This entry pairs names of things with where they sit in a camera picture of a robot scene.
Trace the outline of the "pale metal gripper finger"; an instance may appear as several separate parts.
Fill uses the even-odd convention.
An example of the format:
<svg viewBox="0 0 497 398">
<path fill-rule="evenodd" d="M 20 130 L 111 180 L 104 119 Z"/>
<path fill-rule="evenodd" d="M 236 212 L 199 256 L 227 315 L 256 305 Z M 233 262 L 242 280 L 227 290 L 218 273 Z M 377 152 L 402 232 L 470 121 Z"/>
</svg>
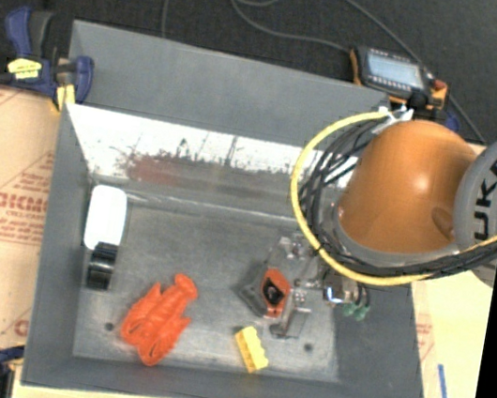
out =
<svg viewBox="0 0 497 398">
<path fill-rule="evenodd" d="M 277 269 L 284 277 L 305 280 L 309 276 L 312 249 L 301 234 L 279 238 L 265 259 L 265 269 Z"/>
<path fill-rule="evenodd" d="M 295 289 L 287 298 L 279 321 L 270 326 L 270 333 L 277 339 L 299 339 L 311 314 L 308 291 Z"/>
</svg>

